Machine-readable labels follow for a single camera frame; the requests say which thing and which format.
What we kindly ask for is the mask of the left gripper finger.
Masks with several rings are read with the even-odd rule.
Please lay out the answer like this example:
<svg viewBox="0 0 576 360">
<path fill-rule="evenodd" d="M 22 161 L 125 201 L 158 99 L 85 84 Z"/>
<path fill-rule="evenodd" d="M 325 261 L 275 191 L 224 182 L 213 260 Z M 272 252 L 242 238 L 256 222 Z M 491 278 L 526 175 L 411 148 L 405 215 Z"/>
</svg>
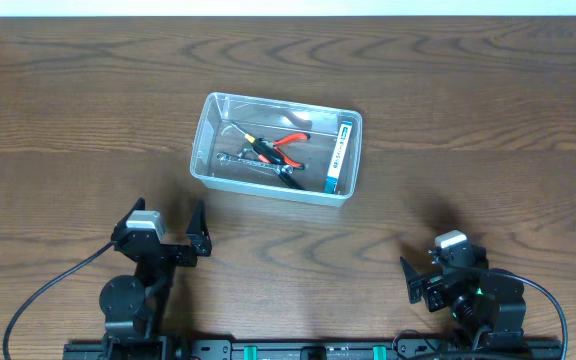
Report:
<svg viewBox="0 0 576 360">
<path fill-rule="evenodd" d="M 206 222 L 205 205 L 199 201 L 193 210 L 186 236 L 198 256 L 210 257 L 212 253 L 212 241 Z"/>
<path fill-rule="evenodd" d="M 129 212 L 126 214 L 126 219 L 129 219 L 130 216 L 135 211 L 142 211 L 144 209 L 145 209 L 145 199 L 143 197 L 139 197 L 137 199 L 137 201 L 134 203 L 134 205 L 132 206 L 132 208 L 129 210 Z"/>
</svg>

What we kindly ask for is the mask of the black yellow screwdriver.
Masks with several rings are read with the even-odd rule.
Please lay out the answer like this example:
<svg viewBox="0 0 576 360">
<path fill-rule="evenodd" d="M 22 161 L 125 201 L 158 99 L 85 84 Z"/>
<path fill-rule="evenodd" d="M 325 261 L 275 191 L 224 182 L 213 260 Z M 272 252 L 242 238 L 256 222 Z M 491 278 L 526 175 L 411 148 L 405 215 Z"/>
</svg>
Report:
<svg viewBox="0 0 576 360">
<path fill-rule="evenodd" d="M 231 125 L 243 134 L 244 138 L 251 144 L 252 149 L 258 153 L 261 161 L 271 164 L 286 165 L 287 162 L 284 158 L 271 146 L 268 145 L 261 138 L 256 138 L 242 129 L 237 123 L 232 122 Z"/>
</svg>

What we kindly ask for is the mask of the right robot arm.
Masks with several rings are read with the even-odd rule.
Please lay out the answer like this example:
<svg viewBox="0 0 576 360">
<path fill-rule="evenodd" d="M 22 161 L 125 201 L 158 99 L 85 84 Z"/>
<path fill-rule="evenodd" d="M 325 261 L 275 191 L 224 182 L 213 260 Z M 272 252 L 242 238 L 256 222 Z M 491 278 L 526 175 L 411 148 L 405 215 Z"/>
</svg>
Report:
<svg viewBox="0 0 576 360">
<path fill-rule="evenodd" d="M 439 270 L 420 274 L 405 259 L 409 302 L 429 312 L 451 310 L 474 350 L 517 350 L 523 345 L 524 285 L 501 269 L 490 269 L 486 250 L 468 242 L 430 251 Z"/>
</svg>

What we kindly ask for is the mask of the silver wrench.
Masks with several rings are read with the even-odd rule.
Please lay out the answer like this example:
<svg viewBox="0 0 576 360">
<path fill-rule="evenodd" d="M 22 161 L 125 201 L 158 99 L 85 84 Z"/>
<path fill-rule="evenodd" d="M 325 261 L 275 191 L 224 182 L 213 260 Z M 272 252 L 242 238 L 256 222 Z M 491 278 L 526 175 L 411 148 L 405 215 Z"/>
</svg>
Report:
<svg viewBox="0 0 576 360">
<path fill-rule="evenodd" d="M 291 165 L 271 164 L 271 163 L 266 163 L 266 162 L 258 161 L 258 160 L 240 158 L 240 157 L 229 155 L 229 154 L 223 153 L 223 152 L 219 152 L 216 155 L 216 158 L 220 162 L 234 163 L 234 164 L 239 164 L 239 165 L 245 165 L 248 167 L 255 167 L 255 168 L 272 170 L 277 174 L 291 175 L 294 171 L 294 168 Z"/>
</svg>

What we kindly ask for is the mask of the blue white cardboard box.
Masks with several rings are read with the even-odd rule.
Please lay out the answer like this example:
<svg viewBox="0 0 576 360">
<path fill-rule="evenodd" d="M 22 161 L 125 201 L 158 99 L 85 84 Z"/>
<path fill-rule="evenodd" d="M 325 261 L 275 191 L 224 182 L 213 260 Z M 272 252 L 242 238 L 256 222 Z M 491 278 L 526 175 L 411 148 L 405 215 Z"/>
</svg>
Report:
<svg viewBox="0 0 576 360">
<path fill-rule="evenodd" d="M 351 132 L 352 123 L 350 121 L 342 121 L 326 174 L 325 193 L 335 193 Z"/>
</svg>

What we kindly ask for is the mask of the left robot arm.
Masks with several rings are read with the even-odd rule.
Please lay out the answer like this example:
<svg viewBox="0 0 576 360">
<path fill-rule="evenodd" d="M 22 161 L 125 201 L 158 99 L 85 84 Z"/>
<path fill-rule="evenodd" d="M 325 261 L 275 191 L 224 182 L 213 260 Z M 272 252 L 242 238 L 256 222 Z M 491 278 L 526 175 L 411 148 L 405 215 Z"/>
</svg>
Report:
<svg viewBox="0 0 576 360">
<path fill-rule="evenodd" d="M 132 275 L 109 280 L 99 296 L 105 315 L 102 359 L 187 359 L 180 337 L 160 331 L 167 301 L 179 267 L 195 267 L 209 257 L 212 242 L 199 202 L 186 230 L 188 244 L 164 244 L 164 220 L 147 210 L 140 198 L 115 225 L 111 245 L 136 264 Z"/>
</svg>

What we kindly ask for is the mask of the clear plastic container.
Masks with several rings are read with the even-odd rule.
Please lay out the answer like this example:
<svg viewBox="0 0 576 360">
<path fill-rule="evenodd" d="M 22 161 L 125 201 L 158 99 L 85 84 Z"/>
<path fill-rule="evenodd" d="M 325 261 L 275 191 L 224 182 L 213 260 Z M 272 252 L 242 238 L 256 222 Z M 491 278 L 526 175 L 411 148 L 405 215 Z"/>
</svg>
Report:
<svg viewBox="0 0 576 360">
<path fill-rule="evenodd" d="M 353 110 L 214 92 L 190 172 L 215 190 L 340 207 L 355 190 L 362 125 Z"/>
</svg>

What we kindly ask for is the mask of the small hammer black orange handle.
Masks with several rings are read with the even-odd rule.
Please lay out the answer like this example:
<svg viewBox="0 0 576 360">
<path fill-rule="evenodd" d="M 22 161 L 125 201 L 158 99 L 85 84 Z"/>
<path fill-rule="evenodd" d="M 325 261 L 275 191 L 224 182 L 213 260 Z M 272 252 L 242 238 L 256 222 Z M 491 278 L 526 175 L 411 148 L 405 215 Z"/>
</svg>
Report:
<svg viewBox="0 0 576 360">
<path fill-rule="evenodd" d="M 251 159 L 251 160 L 258 160 L 261 161 L 261 159 L 258 157 L 258 153 L 256 151 L 254 151 L 252 149 L 251 145 L 244 145 L 241 149 L 241 151 L 238 154 L 238 157 L 240 158 L 247 158 L 247 159 Z M 289 188 L 291 189 L 297 189 L 297 190 L 303 190 L 303 187 L 296 181 L 294 180 L 291 175 L 286 175 L 286 174 L 277 174 L 275 173 L 283 182 L 285 185 L 287 185 Z"/>
</svg>

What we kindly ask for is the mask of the orange handled pliers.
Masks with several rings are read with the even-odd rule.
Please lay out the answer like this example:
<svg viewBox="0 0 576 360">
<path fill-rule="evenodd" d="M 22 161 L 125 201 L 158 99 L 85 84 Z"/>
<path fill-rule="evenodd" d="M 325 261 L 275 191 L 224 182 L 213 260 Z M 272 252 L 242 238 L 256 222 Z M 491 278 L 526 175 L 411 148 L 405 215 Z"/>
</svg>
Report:
<svg viewBox="0 0 576 360">
<path fill-rule="evenodd" d="M 296 170 L 304 170 L 304 163 L 293 160 L 285 149 L 292 150 L 296 144 L 307 142 L 310 135 L 304 132 L 295 132 L 278 140 L 261 139 L 264 145 L 271 147 L 282 159 L 284 164 L 292 166 Z"/>
</svg>

